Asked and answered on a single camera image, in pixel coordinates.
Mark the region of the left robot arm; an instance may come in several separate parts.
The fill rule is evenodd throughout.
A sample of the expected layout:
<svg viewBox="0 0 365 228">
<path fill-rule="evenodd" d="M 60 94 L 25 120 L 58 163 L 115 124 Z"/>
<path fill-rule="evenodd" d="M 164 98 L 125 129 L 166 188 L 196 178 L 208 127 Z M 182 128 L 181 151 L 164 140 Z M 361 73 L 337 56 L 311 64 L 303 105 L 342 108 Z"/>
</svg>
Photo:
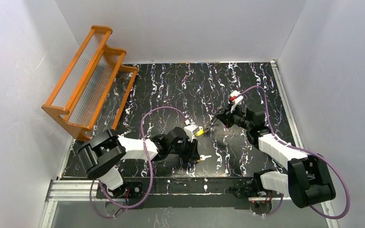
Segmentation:
<svg viewBox="0 0 365 228">
<path fill-rule="evenodd" d="M 176 154 L 184 163 L 199 161 L 195 135 L 201 130 L 201 127 L 190 124 L 142 141 L 117 135 L 115 130 L 108 129 L 81 145 L 77 154 L 87 178 L 100 180 L 114 194 L 124 185 L 123 177 L 115 167 L 121 160 L 161 161 Z"/>
</svg>

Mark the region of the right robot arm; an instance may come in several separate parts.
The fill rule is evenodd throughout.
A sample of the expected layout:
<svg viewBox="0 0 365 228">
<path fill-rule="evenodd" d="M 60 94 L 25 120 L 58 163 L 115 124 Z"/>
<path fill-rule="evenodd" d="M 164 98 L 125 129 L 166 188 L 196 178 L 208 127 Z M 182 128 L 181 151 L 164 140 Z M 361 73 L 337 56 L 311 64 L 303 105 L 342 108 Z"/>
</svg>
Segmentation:
<svg viewBox="0 0 365 228">
<path fill-rule="evenodd" d="M 244 129 L 253 147 L 287 170 L 287 173 L 274 170 L 256 172 L 249 183 L 242 184 L 239 188 L 250 193 L 282 193 L 290 196 L 299 208 L 335 199 L 336 190 L 327 164 L 314 155 L 292 149 L 276 140 L 267 127 L 262 111 L 242 111 L 239 106 L 231 111 L 230 107 L 226 107 L 219 110 L 211 123 L 217 120 L 226 128 L 236 125 Z"/>
</svg>

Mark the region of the yellow tagged key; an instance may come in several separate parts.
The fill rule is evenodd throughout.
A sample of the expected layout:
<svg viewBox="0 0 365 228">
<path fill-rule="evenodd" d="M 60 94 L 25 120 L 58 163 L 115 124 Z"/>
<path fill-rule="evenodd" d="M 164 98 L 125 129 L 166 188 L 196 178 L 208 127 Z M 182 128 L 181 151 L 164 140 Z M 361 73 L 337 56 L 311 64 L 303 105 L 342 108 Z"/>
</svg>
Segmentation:
<svg viewBox="0 0 365 228">
<path fill-rule="evenodd" d="M 201 136 L 205 133 L 205 131 L 203 129 L 200 129 L 195 135 L 196 136 Z"/>
<path fill-rule="evenodd" d="M 199 159 L 197 160 L 197 162 L 202 162 L 202 161 L 205 161 L 206 159 L 208 158 L 211 158 L 212 156 L 211 155 L 200 155 Z"/>
</svg>

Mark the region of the white keyring holder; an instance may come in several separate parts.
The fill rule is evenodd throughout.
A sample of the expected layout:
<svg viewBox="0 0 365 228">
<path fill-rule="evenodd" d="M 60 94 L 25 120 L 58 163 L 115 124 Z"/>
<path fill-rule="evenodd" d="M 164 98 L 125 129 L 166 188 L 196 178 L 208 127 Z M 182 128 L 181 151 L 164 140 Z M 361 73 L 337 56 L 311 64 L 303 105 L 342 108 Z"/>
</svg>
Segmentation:
<svg viewBox="0 0 365 228">
<path fill-rule="evenodd" d="M 205 132 L 208 132 L 212 129 L 212 127 L 214 126 L 214 124 L 216 123 L 217 118 L 214 116 L 209 122 L 207 122 L 203 128 L 203 130 Z"/>
</svg>

